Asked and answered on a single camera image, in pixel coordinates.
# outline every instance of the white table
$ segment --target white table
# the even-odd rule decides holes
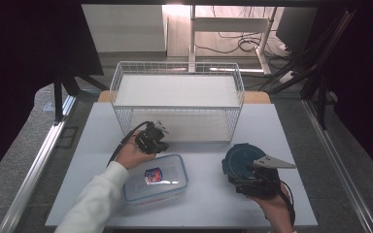
[[[84,133],[59,190],[46,226],[56,226],[122,138],[110,103],[95,103]],[[259,206],[242,194],[223,174],[221,161],[234,144],[250,143],[286,162],[294,163],[272,104],[245,104],[230,144],[171,144],[161,155],[178,153],[185,161],[189,186],[180,198],[132,207],[123,201],[107,226],[124,228],[240,228],[268,227]],[[297,169],[279,170],[294,195],[296,226],[314,226],[311,209]]]

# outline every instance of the white wall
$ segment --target white wall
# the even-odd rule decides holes
[[[166,51],[162,6],[83,5],[98,52]]]

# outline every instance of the hand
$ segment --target hand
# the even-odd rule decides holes
[[[119,163],[127,170],[156,157],[156,153],[145,154],[138,149],[135,144],[135,137],[138,133],[139,131],[136,131],[134,135],[129,138],[128,142],[123,145],[115,158],[115,162]]]
[[[289,197],[286,187],[281,183],[281,190]],[[290,223],[290,217],[287,204],[283,198],[276,195],[272,199],[262,199],[259,197],[248,196],[251,200],[256,201],[263,210],[265,217],[271,223],[272,228],[279,233],[292,233],[293,226]]]

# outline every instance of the wire basket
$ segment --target wire basket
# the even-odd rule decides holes
[[[244,104],[236,63],[122,61],[110,95],[124,134],[160,120],[167,142],[230,142]]]

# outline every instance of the white desk leg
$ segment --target white desk leg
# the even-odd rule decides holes
[[[190,44],[189,44],[189,62],[195,62],[195,5],[190,6]],[[188,65],[189,72],[195,72],[195,65]]]
[[[277,13],[277,7],[274,7],[271,16],[268,18],[264,32],[262,33],[262,38],[259,43],[258,49],[256,49],[256,55],[258,56],[259,63],[261,64],[264,75],[271,75],[271,70],[269,69],[268,62],[265,59],[264,51],[265,45],[268,42],[269,33],[271,32],[272,24],[274,23],[275,14]]]

